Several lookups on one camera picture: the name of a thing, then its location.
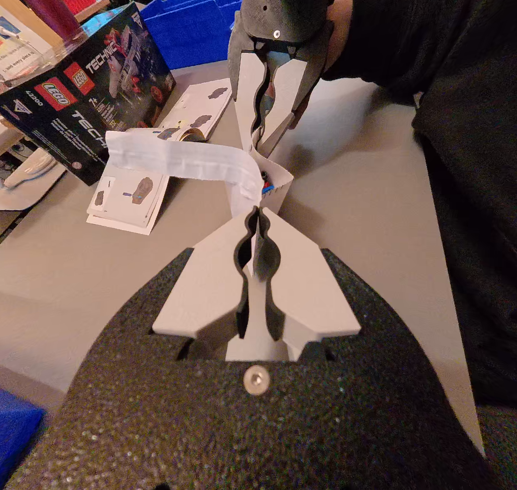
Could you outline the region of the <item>white paper bag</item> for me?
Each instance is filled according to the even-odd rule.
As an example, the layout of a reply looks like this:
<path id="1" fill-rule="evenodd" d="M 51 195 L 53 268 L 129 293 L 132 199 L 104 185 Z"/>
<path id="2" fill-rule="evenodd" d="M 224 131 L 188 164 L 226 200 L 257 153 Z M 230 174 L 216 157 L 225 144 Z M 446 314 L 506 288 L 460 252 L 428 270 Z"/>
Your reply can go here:
<path id="1" fill-rule="evenodd" d="M 165 141 L 156 137 L 151 129 L 134 129 L 128 132 L 107 133 L 110 162 L 127 170 L 150 171 L 170 177 L 199 181 L 223 181 L 229 195 L 232 218 L 249 212 L 254 206 L 268 208 L 277 214 L 293 182 L 293 175 L 277 163 L 264 158 L 256 150 L 250 153 L 240 148 L 202 142 Z M 277 189 L 262 198 L 261 170 L 273 178 Z M 259 235 L 251 242 L 252 257 L 244 267 L 249 283 L 250 304 L 265 304 L 265 283 L 252 281 L 251 261 L 258 260 L 255 247 Z M 288 358 L 286 345 L 275 343 L 266 327 L 265 311 L 260 318 L 252 312 L 251 325 L 247 326 L 242 347 L 231 346 L 230 353 L 239 353 L 242 359 L 283 360 Z"/>

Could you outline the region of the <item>printed paper sign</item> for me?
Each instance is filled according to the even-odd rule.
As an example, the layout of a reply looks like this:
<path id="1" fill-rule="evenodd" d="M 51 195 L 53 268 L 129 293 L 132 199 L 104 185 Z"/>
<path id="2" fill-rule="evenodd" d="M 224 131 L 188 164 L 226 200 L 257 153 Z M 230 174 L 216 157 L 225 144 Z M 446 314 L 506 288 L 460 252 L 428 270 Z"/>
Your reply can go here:
<path id="1" fill-rule="evenodd" d="M 43 66 L 54 55 L 51 44 L 1 7 L 1 82 L 13 81 Z"/>

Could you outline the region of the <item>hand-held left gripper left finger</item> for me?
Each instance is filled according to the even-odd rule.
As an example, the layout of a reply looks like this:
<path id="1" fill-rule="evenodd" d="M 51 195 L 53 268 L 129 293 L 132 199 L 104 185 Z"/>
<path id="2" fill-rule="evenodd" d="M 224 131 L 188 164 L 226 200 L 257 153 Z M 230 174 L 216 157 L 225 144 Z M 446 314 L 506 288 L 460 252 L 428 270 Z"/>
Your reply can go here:
<path id="1" fill-rule="evenodd" d="M 244 338 L 249 322 L 249 283 L 259 208 L 232 218 L 197 243 L 152 325 L 156 334 L 200 341 L 214 351 Z"/>

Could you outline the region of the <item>white instruction booklet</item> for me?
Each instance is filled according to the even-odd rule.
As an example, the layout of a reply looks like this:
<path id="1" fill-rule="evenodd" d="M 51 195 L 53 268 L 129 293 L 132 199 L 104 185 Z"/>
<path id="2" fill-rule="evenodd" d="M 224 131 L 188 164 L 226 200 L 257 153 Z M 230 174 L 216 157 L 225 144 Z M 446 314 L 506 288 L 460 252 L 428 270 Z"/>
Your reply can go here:
<path id="1" fill-rule="evenodd" d="M 207 142 L 231 96 L 229 78 L 191 85 L 153 134 L 165 141 Z"/>
<path id="2" fill-rule="evenodd" d="M 107 168 L 87 209 L 87 222 L 150 235 L 157 220 L 169 176 Z"/>

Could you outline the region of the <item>dark red cup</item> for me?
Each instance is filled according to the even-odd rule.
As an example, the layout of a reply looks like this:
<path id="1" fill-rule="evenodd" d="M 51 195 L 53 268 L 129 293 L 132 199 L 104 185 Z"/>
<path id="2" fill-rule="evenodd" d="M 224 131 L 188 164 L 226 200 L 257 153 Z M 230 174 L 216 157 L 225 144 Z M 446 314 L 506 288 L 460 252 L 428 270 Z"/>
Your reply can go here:
<path id="1" fill-rule="evenodd" d="M 23 0 L 35 14 L 63 41 L 73 41 L 83 34 L 74 14 L 63 0 Z"/>

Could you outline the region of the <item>round wooden table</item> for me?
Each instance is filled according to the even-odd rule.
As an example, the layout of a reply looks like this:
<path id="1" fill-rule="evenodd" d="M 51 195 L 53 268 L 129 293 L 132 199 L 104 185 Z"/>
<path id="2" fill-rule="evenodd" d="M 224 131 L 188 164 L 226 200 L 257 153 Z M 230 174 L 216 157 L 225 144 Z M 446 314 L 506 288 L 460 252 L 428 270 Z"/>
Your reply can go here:
<path id="1" fill-rule="evenodd" d="M 45 42 L 54 53 L 64 49 L 61 37 L 20 0 L 1 0 L 1 16 L 19 28 L 21 37 L 31 44 L 34 41 L 30 38 L 35 38 L 36 43 Z"/>

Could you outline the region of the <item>grey desk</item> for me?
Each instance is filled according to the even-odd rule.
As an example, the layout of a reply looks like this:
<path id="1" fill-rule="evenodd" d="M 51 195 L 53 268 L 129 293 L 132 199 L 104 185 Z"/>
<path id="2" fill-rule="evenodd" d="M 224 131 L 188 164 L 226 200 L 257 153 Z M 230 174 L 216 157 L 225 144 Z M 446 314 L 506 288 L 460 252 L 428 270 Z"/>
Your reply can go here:
<path id="1" fill-rule="evenodd" d="M 274 151 L 294 175 L 279 213 L 404 319 L 482 452 L 414 114 L 360 79 L 320 82 Z M 93 192 L 66 173 L 1 243 L 1 388 L 46 409 L 120 306 L 231 218 L 223 183 L 171 181 L 151 234 L 138 235 L 87 223 Z"/>

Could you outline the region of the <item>blue plastic bin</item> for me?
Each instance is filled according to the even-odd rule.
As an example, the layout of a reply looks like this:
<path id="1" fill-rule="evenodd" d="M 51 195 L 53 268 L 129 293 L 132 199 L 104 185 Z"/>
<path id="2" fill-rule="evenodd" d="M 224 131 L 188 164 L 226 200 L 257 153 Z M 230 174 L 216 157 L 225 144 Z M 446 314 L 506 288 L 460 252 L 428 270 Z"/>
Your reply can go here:
<path id="1" fill-rule="evenodd" d="M 45 410 L 1 390 L 1 482 L 39 429 Z"/>
<path id="2" fill-rule="evenodd" d="M 207 0 L 153 15 L 157 2 L 140 14 L 170 70 L 227 60 L 235 13 L 242 0 L 223 6 Z"/>

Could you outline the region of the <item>person's right forearm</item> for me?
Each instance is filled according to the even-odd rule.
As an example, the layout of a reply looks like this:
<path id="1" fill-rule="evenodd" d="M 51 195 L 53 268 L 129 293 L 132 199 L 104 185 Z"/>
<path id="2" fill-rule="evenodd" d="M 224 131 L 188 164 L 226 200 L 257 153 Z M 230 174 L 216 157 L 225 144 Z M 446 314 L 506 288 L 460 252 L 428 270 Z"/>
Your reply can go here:
<path id="1" fill-rule="evenodd" d="M 438 106 L 516 104 L 516 0 L 352 0 L 326 80 L 360 78 Z"/>

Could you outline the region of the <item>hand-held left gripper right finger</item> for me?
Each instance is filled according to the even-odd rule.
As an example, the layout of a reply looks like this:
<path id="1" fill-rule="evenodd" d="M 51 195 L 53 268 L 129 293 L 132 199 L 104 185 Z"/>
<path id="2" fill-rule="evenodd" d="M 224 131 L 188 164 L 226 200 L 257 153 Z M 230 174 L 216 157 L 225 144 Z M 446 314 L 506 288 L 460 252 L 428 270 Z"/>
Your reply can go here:
<path id="1" fill-rule="evenodd" d="M 308 343 L 361 330 L 318 245 L 267 208 L 258 214 L 258 279 L 268 333 L 286 345 L 290 361 Z"/>

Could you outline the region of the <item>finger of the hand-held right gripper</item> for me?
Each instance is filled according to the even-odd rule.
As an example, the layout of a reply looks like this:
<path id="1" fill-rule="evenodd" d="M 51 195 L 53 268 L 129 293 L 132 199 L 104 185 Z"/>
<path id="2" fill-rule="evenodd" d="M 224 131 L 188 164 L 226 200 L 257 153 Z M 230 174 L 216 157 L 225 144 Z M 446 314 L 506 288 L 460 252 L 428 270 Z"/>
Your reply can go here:
<path id="1" fill-rule="evenodd" d="M 265 134 L 266 118 L 270 112 L 267 65 L 254 52 L 240 56 L 235 109 L 238 130 L 245 152 L 259 150 L 258 144 Z"/>
<path id="2" fill-rule="evenodd" d="M 261 124 L 257 151 L 268 158 L 295 118 L 294 103 L 301 86 L 307 63 L 290 60 L 278 67 L 273 77 L 275 98 Z"/>

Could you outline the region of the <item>black toy set box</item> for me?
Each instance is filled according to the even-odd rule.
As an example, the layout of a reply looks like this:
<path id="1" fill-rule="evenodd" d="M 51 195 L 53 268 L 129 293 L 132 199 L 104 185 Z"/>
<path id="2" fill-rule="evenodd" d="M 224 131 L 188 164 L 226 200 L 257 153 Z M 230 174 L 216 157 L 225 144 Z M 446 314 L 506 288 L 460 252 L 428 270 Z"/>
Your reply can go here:
<path id="1" fill-rule="evenodd" d="M 107 164 L 107 131 L 153 127 L 176 85 L 139 4 L 100 19 L 1 94 L 1 116 L 88 186 Z"/>

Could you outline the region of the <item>person's black clothing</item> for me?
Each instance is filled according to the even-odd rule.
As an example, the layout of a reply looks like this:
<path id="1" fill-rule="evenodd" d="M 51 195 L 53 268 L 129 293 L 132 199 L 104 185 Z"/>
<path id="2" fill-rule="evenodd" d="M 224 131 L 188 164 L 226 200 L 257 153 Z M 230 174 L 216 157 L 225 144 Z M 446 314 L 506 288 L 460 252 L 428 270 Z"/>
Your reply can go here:
<path id="1" fill-rule="evenodd" d="M 482 64 L 436 77 L 423 147 L 476 403 L 516 408 L 516 80 Z"/>

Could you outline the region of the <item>person's right hand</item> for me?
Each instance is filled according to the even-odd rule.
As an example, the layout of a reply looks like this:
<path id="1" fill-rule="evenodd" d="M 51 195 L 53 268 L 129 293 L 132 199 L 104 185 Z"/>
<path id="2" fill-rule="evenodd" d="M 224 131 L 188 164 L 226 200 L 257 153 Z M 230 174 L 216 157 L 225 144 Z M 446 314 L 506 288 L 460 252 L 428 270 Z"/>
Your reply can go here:
<path id="1" fill-rule="evenodd" d="M 344 52 L 352 22 L 353 0 L 334 0 L 327 9 L 327 19 L 333 23 L 329 37 L 323 79 L 330 79 L 330 71 Z"/>

